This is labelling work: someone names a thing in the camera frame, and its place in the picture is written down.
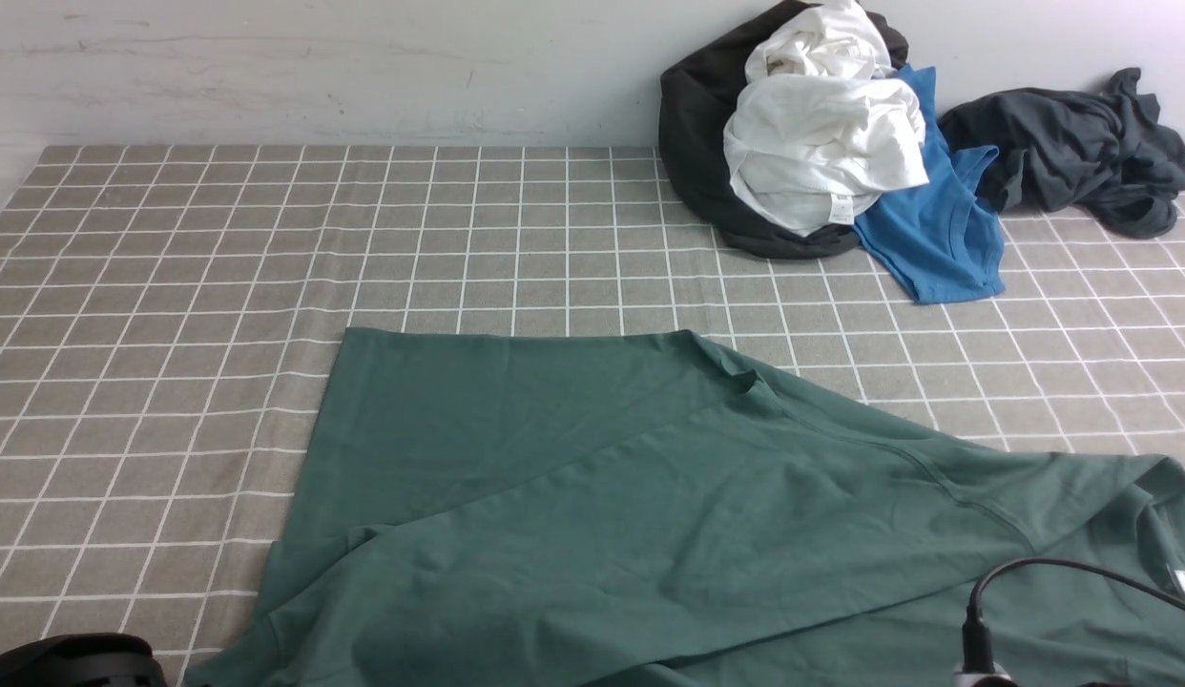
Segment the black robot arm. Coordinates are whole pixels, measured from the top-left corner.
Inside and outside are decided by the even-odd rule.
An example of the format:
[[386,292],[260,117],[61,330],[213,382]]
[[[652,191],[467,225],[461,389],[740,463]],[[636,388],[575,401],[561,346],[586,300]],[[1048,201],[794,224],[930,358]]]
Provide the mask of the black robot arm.
[[135,635],[56,635],[0,654],[0,686],[166,683],[150,644]]

